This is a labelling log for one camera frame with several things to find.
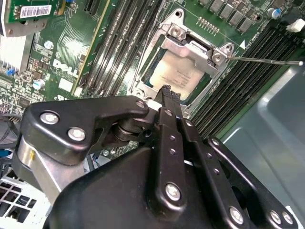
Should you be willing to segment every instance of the green circuit board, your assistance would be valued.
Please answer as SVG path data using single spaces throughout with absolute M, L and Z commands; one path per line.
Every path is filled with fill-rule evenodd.
M 57 16 L 63 1 L 60 0 L 12 0 L 8 2 L 6 22 L 37 20 Z
M 266 11 L 273 7 L 275 2 L 278 3 L 279 0 L 245 1 L 244 7 L 239 10 L 252 20 L 246 31 L 240 30 L 240 24 L 232 25 L 231 17 L 224 20 L 219 13 L 211 12 L 208 7 L 212 2 L 207 7 L 198 0 L 165 1 L 158 22 L 162 22 L 176 8 L 183 9 L 185 26 L 217 47 L 232 42 L 234 54 L 241 56 L 270 21 Z M 292 5 L 288 1 L 280 2 L 283 2 L 281 12 L 285 14 Z M 52 10 L 58 11 L 58 3 L 52 1 L 48 4 L 56 6 Z M 111 16 L 119 3 L 118 0 L 101 0 L 94 15 L 84 10 L 86 4 L 85 0 L 66 3 L 63 15 L 50 17 L 45 29 L 34 35 L 27 71 L 6 76 L 5 71 L 0 68 L 0 112 L 22 114 L 24 108 L 31 103 L 90 97 L 82 88 L 81 79 L 90 71 L 99 45 L 113 20 Z M 134 56 L 128 74 L 116 95 L 126 94 L 128 82 L 133 77 L 141 55 L 141 48 L 142 45 L 139 44 L 139 51 Z M 232 61 L 229 63 L 222 78 L 234 64 Z M 39 91 L 32 87 L 33 81 L 37 79 L 45 81 L 44 88 Z M 198 85 L 193 95 L 197 95 L 202 86 Z

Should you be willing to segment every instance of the black ram slot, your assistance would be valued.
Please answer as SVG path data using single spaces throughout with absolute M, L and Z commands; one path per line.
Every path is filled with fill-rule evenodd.
M 269 24 L 244 57 L 288 60 L 296 50 L 293 37 Z M 239 61 L 192 118 L 202 137 L 217 135 L 280 69 L 280 65 Z
M 121 71 L 118 74 L 119 76 L 116 79 L 112 89 L 109 91 L 108 95 L 114 96 L 117 94 L 128 70 L 130 69 L 133 61 L 135 60 L 136 54 L 139 52 L 139 49 L 141 48 L 141 44 L 143 44 L 146 40 L 147 31 L 153 25 L 153 19 L 157 13 L 157 10 L 158 10 L 160 4 L 161 4 L 161 1 L 156 1 L 150 8 L 150 14 L 148 15 L 148 20 L 146 20 L 146 23 L 144 24 L 143 29 L 136 37 L 136 40 L 134 41 L 134 45 L 132 47 L 128 47 L 128 49 L 130 48 L 130 53 L 127 56 L 126 61 L 123 65 Z
M 116 55 L 114 57 L 115 60 L 112 64 L 110 70 L 107 72 L 105 81 L 100 88 L 100 90 L 103 90 L 106 92 L 105 96 L 108 96 L 107 92 L 110 90 L 110 85 L 114 78 L 114 75 L 115 75 L 117 69 L 119 68 L 119 65 L 121 64 L 124 55 L 127 52 L 127 48 L 129 47 L 129 43 L 131 42 L 131 37 L 135 36 L 135 31 L 137 31 L 137 28 L 139 28 L 139 23 L 141 23 L 143 21 L 143 17 L 145 15 L 145 13 L 147 12 L 146 9 L 149 4 L 150 4 L 149 1 L 140 2 L 140 4 L 137 6 L 137 8 L 134 9 L 135 10 L 135 12 L 133 14 L 134 20 L 132 21 L 132 23 L 129 26 L 130 29 L 129 29 L 128 35 L 126 36 L 125 41 L 121 44 L 120 50 L 116 53 Z
M 95 81 L 97 80 L 98 73 L 101 71 L 101 65 L 105 61 L 107 53 L 111 48 L 111 44 L 116 38 L 117 31 L 120 24 L 124 23 L 124 12 L 127 11 L 129 3 L 131 0 L 121 0 L 119 5 L 116 7 L 116 11 L 113 19 L 110 22 L 110 25 L 107 27 L 106 35 L 104 36 L 103 43 L 100 45 L 100 48 L 96 54 L 96 57 L 93 61 L 90 72 L 87 76 L 87 85 L 85 90 L 93 87 Z

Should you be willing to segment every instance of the chip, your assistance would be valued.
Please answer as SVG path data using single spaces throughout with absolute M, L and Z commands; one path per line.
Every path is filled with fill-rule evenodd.
M 39 80 L 39 79 L 41 79 L 41 77 L 42 77 L 42 73 L 40 73 L 40 72 L 34 72 L 33 73 L 33 79 L 34 80 Z
M 31 103 L 30 100 L 28 100 L 28 99 L 23 98 L 23 97 L 20 96 L 19 102 L 18 102 L 18 105 L 19 105 L 19 106 L 27 107 L 27 106 L 30 105 L 30 103 Z
M 252 14 L 254 13 L 254 10 L 252 8 L 250 8 L 250 10 L 246 13 L 246 16 L 248 18 L 251 18 Z
M 42 68 L 42 66 L 43 66 L 43 62 L 42 62 L 42 61 L 39 61 L 39 62 L 38 62 L 38 67 L 39 67 L 39 68 Z
M 48 68 L 49 68 L 49 64 L 48 63 L 43 63 L 42 68 L 47 71 Z
M 194 61 L 167 51 L 158 62 L 149 83 L 158 91 L 164 84 L 181 94 L 184 101 L 193 92 L 204 72 L 196 68 Z
M 86 56 L 82 54 L 81 57 L 80 57 L 81 62 L 84 62 L 85 58 L 86 58 Z
M 242 9 L 244 8 L 244 6 L 245 6 L 245 4 L 243 3 L 243 2 L 240 2 L 239 4 L 238 4 L 238 6 L 237 6 L 237 10 L 238 11 L 242 11 Z

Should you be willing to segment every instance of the black cable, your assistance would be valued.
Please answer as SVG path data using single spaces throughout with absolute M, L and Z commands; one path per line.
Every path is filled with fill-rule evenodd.
M 88 161 L 89 170 L 90 170 L 90 172 L 91 172 L 91 171 L 94 170 L 94 165 L 93 165 L 91 156 L 88 154 L 88 155 L 86 156 L 86 158 L 87 158 L 87 161 Z
M 4 135 L 0 139 L 0 142 L 2 142 L 9 135 L 10 131 L 12 131 L 12 133 L 16 137 L 18 137 L 19 135 L 19 131 L 16 125 L 14 124 L 13 121 L 10 120 L 11 117 L 22 119 L 22 117 L 18 114 L 0 114 L 0 120 L 6 122 L 9 126 L 9 128 L 5 131 Z M 16 141 L 8 144 L 0 144 L 0 149 L 15 148 L 16 144 L 17 144 Z

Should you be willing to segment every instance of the ram slot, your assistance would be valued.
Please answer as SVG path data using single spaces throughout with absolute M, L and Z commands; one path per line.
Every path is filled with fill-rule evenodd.
M 106 55 L 109 52 L 111 44 L 116 37 L 117 31 L 119 29 L 119 24 L 122 23 L 122 17 L 126 12 L 130 2 L 131 0 L 119 1 L 119 5 L 117 6 L 117 10 L 114 13 L 113 20 L 111 24 L 108 26 L 108 30 L 106 32 L 105 38 L 103 39 L 104 40 L 103 45 L 100 46 L 96 54 L 96 58 L 94 59 L 92 67 L 89 71 L 85 90 L 91 88 L 94 82 L 96 81 L 98 73 L 101 70 L 101 66 L 106 59 Z
M 278 28 L 267 27 L 246 51 L 245 57 L 288 60 L 296 45 Z M 192 117 L 202 137 L 217 135 L 238 114 L 281 66 L 236 62 L 215 92 Z
M 149 26 L 153 20 L 153 15 L 156 13 L 155 11 L 158 9 L 157 7 L 158 1 L 153 1 L 149 4 L 146 4 L 143 8 L 144 10 L 141 11 L 139 18 L 136 19 L 136 25 L 130 35 L 130 42 L 124 47 L 122 51 L 122 56 L 120 59 L 125 57 L 125 62 L 120 69 L 118 74 L 118 78 L 115 80 L 113 86 L 108 90 L 106 95 L 114 95 L 117 93 L 120 85 L 122 84 L 129 68 L 131 67 L 132 63 L 135 60 L 135 56 L 139 51 L 141 44 L 143 43 L 145 34 L 149 29 Z M 109 88 L 108 84 L 105 84 L 104 89 Z
M 104 81 L 107 80 L 107 71 L 109 68 L 111 68 L 113 61 L 115 61 L 115 56 L 120 53 L 123 42 L 126 39 L 129 31 L 132 29 L 133 15 L 138 9 L 138 4 L 139 3 L 137 0 L 132 1 L 126 11 L 125 17 L 123 18 L 124 23 L 120 25 L 117 37 L 113 41 L 112 47 L 107 54 L 106 60 L 103 65 L 101 65 L 101 70 L 98 73 L 97 81 L 94 84 L 93 90 L 93 94 L 95 95 L 102 95 L 101 87 Z
M 138 5 L 133 8 L 130 23 L 127 24 L 128 29 L 126 30 L 126 36 L 118 45 L 116 49 L 117 52 L 113 56 L 112 64 L 110 64 L 110 67 L 106 67 L 106 69 L 109 70 L 107 72 L 105 71 L 105 79 L 102 84 L 97 86 L 95 91 L 96 94 L 107 96 L 106 92 L 109 90 L 114 75 L 122 63 L 124 56 L 126 55 L 127 48 L 131 42 L 131 37 L 135 35 L 134 31 L 137 31 L 136 28 L 139 28 L 140 22 L 143 20 L 143 13 L 146 12 L 148 5 L 150 5 L 150 1 L 141 1 L 140 4 L 138 3 Z

